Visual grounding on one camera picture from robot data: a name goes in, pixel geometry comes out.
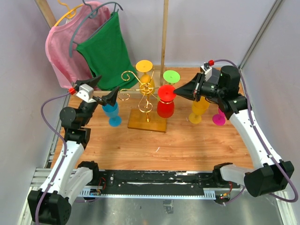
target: wooden block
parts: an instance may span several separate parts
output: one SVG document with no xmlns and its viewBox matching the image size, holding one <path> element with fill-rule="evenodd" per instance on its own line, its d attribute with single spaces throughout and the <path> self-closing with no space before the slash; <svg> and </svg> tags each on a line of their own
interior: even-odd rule
<svg viewBox="0 0 300 225">
<path fill-rule="evenodd" d="M 128 128 L 148 130 L 165 133 L 167 130 L 167 119 L 161 118 L 156 111 L 148 113 L 150 121 L 147 122 L 146 113 L 138 109 L 132 109 L 129 116 Z"/>
</svg>

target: wooden table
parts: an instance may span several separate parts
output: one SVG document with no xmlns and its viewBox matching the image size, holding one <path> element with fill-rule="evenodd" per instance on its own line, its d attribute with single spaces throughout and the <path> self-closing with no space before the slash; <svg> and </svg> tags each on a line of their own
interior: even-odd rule
<svg viewBox="0 0 300 225">
<path fill-rule="evenodd" d="M 198 68 L 169 69 L 178 71 L 181 76 L 175 87 L 187 83 L 199 71 Z M 140 96 L 132 96 L 128 101 L 118 100 L 119 115 L 123 120 L 119 127 L 109 126 L 108 117 L 98 106 L 86 126 L 91 128 L 90 142 L 76 167 L 81 161 L 93 160 L 101 169 L 115 170 L 211 171 L 214 165 L 224 162 L 253 168 L 246 146 L 230 121 L 221 127 L 212 122 L 212 116 L 218 112 L 217 105 L 211 104 L 202 116 L 202 122 L 194 125 L 188 121 L 192 101 L 177 96 L 175 112 L 168 119 L 165 134 L 128 129 L 130 110 L 137 108 Z M 77 108 L 80 102 L 73 96 L 69 106 Z M 151 102 L 156 110 L 156 100 L 152 98 Z M 61 145 L 59 140 L 52 166 Z"/>
</svg>

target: green cloth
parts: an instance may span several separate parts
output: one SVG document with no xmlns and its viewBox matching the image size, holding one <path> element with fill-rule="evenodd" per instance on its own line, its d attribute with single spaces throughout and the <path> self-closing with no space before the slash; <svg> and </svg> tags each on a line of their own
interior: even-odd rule
<svg viewBox="0 0 300 225">
<path fill-rule="evenodd" d="M 101 90 L 112 90 L 117 86 L 131 88 L 137 83 L 132 73 L 127 73 L 129 81 L 121 78 L 126 70 L 137 73 L 129 60 L 117 12 L 111 14 L 110 20 L 94 36 L 79 44 L 76 50 L 87 61 L 93 77 L 102 76 L 98 83 Z"/>
</svg>

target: gray floor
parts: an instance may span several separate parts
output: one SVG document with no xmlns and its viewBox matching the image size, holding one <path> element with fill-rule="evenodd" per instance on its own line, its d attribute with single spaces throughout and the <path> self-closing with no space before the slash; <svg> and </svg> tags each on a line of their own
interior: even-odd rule
<svg viewBox="0 0 300 225">
<path fill-rule="evenodd" d="M 243 194 L 228 206 L 212 200 L 174 200 L 166 214 L 163 199 L 100 199 L 74 203 L 67 225 L 283 225 L 276 200 Z"/>
</svg>

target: pink shirt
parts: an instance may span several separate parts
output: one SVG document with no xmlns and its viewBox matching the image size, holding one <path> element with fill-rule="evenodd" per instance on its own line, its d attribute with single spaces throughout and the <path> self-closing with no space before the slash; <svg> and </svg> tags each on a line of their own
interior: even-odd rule
<svg viewBox="0 0 300 225">
<path fill-rule="evenodd" d="M 97 1 L 87 2 L 93 8 L 100 6 L 102 3 Z M 73 50 L 73 57 L 69 56 L 69 44 L 72 35 L 81 21 L 91 12 L 90 7 L 83 5 L 80 12 L 67 24 L 52 27 L 46 40 L 45 50 L 48 60 L 50 61 L 60 86 L 63 88 L 72 87 L 71 83 L 77 80 L 87 80 L 92 77 L 90 68 L 84 57 L 76 50 Z M 87 19 L 77 32 L 74 41 L 82 43 L 97 30 L 103 23 L 110 18 L 109 9 L 106 6 L 98 10 L 98 14 L 93 19 Z"/>
</svg>

